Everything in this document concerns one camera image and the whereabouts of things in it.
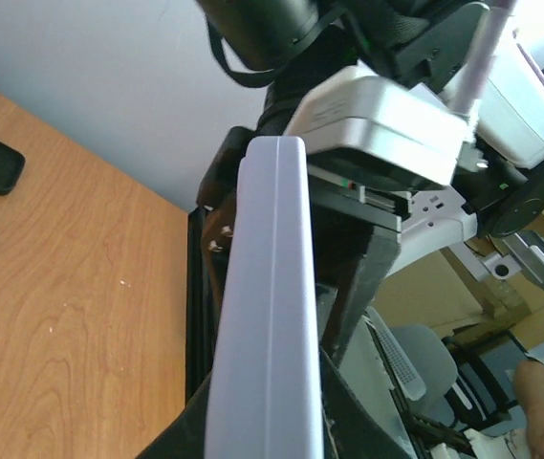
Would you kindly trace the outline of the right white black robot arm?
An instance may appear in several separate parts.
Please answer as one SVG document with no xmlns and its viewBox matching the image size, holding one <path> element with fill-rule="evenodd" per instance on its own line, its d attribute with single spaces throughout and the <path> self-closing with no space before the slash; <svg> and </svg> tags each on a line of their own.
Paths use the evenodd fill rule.
<svg viewBox="0 0 544 459">
<path fill-rule="evenodd" d="M 200 183 L 202 240 L 222 301 L 249 150 L 296 141 L 308 166 L 316 281 L 335 288 L 321 339 L 340 362 L 382 281 L 474 236 L 505 238 L 544 209 L 544 69 L 512 1 L 205 1 L 210 49 L 266 92 Z"/>
</svg>

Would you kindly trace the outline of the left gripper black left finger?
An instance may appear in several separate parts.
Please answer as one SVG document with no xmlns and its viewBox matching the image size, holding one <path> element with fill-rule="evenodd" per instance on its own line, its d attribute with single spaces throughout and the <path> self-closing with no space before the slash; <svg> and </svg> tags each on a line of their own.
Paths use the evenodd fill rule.
<svg viewBox="0 0 544 459">
<path fill-rule="evenodd" d="M 180 415 L 137 456 L 137 459 L 204 459 L 211 373 L 188 400 Z"/>
</svg>

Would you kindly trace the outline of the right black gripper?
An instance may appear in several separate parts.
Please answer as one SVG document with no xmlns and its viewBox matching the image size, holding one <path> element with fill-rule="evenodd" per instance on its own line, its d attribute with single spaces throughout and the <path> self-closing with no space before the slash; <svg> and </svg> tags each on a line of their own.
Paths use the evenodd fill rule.
<svg viewBox="0 0 544 459">
<path fill-rule="evenodd" d="M 197 204 L 210 208 L 202 233 L 202 246 L 218 247 L 205 255 L 210 291 L 219 306 L 227 278 L 231 236 L 222 233 L 235 219 L 238 168 L 254 132 L 235 126 L 229 130 L 200 183 Z M 374 219 L 408 215 L 408 199 L 377 190 L 358 200 L 354 186 L 337 186 L 308 176 L 314 244 L 316 293 L 337 289 L 328 318 L 328 356 L 339 367 L 365 308 L 396 261 L 401 235 L 375 226 Z"/>
</svg>

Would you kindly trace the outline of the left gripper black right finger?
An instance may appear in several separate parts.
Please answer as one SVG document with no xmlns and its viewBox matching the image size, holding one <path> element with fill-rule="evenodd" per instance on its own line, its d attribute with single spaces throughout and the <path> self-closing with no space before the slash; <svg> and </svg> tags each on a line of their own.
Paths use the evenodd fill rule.
<svg viewBox="0 0 544 459">
<path fill-rule="evenodd" d="M 320 349 L 324 458 L 424 458 L 424 446 L 394 440 L 370 416 L 327 353 Z"/>
</svg>

